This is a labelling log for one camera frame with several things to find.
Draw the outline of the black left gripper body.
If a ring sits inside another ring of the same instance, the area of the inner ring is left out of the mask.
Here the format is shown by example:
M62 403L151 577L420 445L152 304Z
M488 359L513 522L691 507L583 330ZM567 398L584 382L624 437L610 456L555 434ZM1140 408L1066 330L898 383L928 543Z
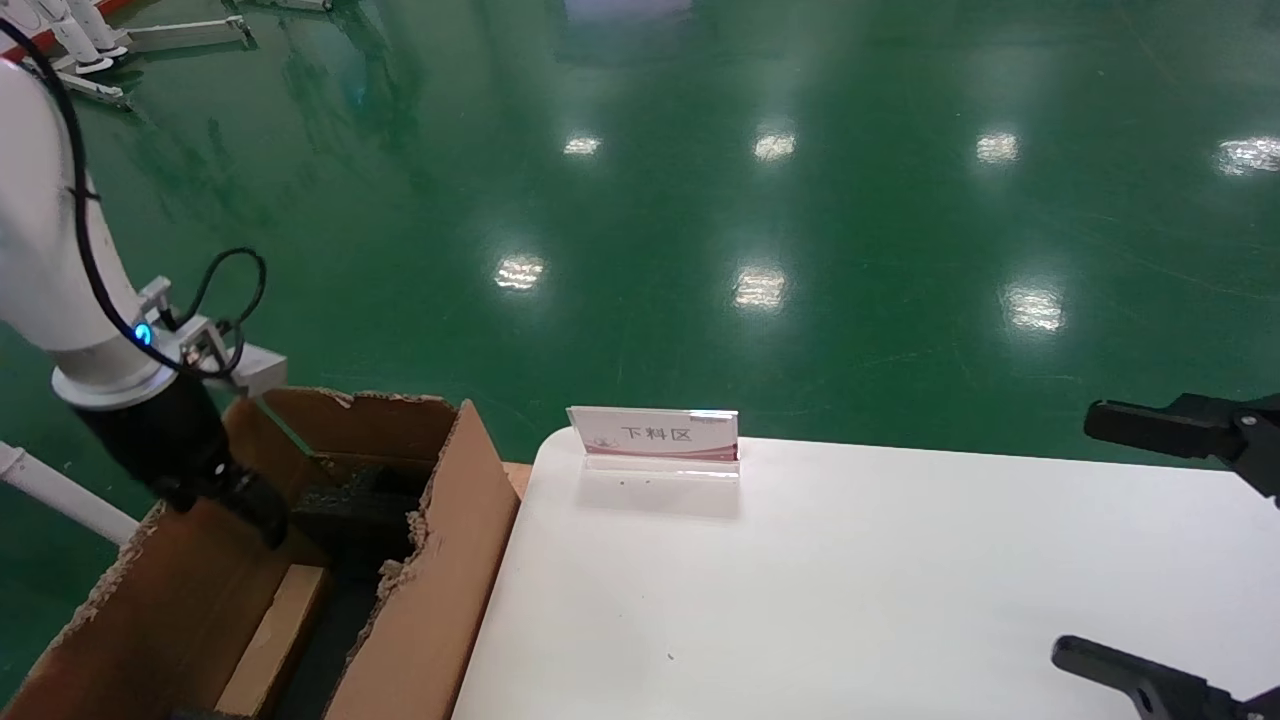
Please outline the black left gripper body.
M218 407L201 380L178 374L150 398L113 409L76 407L113 457L177 512L201 498L242 518L262 515L262 482L232 456Z

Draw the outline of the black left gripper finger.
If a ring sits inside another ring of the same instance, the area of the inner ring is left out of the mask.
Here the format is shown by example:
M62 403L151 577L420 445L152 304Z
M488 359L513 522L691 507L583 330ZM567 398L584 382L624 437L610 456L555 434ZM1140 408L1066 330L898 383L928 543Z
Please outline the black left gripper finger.
M252 527L268 548L278 550L285 542L289 506L276 488L256 471L229 470L221 483L221 503Z

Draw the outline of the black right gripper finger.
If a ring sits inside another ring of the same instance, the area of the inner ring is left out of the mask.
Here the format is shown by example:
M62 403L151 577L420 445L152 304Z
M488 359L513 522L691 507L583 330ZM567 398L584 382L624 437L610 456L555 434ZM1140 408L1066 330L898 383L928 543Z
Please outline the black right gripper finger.
M1279 396L1249 401L1180 395L1165 407L1101 400L1083 424L1092 439L1172 457L1213 457L1279 501Z
M1080 638L1059 637L1057 669L1126 696L1142 719L1277 719L1279 688L1248 700L1204 678Z

